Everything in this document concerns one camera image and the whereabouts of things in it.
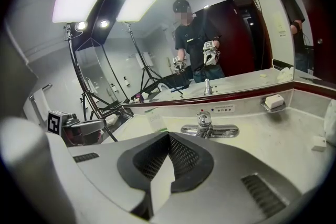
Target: faucet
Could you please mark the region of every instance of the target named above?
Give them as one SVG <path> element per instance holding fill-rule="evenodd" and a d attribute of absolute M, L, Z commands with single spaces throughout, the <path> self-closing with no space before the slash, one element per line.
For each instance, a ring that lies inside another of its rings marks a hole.
<path fill-rule="evenodd" d="M 196 136 L 201 138 L 207 138 L 213 133 L 213 127 L 211 124 L 211 115 L 207 111 L 202 111 L 201 113 L 198 113 L 198 128 Z"/>
<path fill-rule="evenodd" d="M 204 90 L 204 95 L 211 95 L 212 94 L 212 89 L 210 86 L 209 79 L 205 79 L 205 90 Z"/>

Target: man in black shirt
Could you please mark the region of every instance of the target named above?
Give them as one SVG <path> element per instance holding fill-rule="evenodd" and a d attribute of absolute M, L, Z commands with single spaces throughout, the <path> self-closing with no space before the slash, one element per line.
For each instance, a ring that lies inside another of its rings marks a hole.
<path fill-rule="evenodd" d="M 190 55 L 191 70 L 196 83 L 205 79 L 223 78 L 224 74 L 219 65 L 204 65 L 203 46 L 210 40 L 219 47 L 219 35 L 216 28 L 206 18 L 193 17 L 187 0 L 176 0 L 173 4 L 175 17 L 181 25 L 175 31 L 175 49 L 181 61 L 186 51 Z"/>
<path fill-rule="evenodd" d="M 295 0 L 281 0 L 285 7 L 289 22 L 290 31 L 293 35 L 295 49 L 295 69 L 308 73 L 308 53 L 304 47 L 302 23 L 305 18 L 299 5 Z"/>

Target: sticker label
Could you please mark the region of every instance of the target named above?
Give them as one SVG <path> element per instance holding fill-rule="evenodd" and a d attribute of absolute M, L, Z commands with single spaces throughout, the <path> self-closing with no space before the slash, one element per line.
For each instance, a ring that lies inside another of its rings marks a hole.
<path fill-rule="evenodd" d="M 234 104 L 217 105 L 217 106 L 214 106 L 214 112 L 215 113 L 235 112 L 235 105 Z"/>

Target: white soap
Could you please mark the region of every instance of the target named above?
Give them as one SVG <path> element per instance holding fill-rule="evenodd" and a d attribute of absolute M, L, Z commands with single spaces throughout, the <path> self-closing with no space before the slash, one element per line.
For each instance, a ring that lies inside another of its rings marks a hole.
<path fill-rule="evenodd" d="M 312 151 L 324 151 L 327 148 L 327 142 L 324 137 L 313 136 L 312 138 Z"/>
<path fill-rule="evenodd" d="M 284 103 L 284 99 L 281 95 L 275 94 L 266 98 L 265 104 L 270 109 L 276 108 Z"/>

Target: towel rack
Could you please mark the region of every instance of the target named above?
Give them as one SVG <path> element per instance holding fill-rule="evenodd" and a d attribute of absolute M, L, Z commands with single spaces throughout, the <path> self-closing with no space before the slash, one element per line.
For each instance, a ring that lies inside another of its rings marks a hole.
<path fill-rule="evenodd" d="M 49 89 L 50 87 L 52 87 L 53 85 L 51 83 L 49 83 L 48 85 L 45 85 L 42 90 L 45 91 L 47 89 Z M 33 109 L 35 111 L 35 114 L 40 122 L 40 126 L 41 127 L 46 127 L 46 123 L 45 121 L 43 120 L 42 116 L 41 116 L 41 113 L 39 112 L 38 108 L 37 108 L 37 104 L 36 104 L 36 101 L 35 101 L 35 98 L 34 98 L 34 95 L 32 94 L 30 97 L 29 97 L 29 100 L 31 102 L 31 105 L 33 106 Z"/>

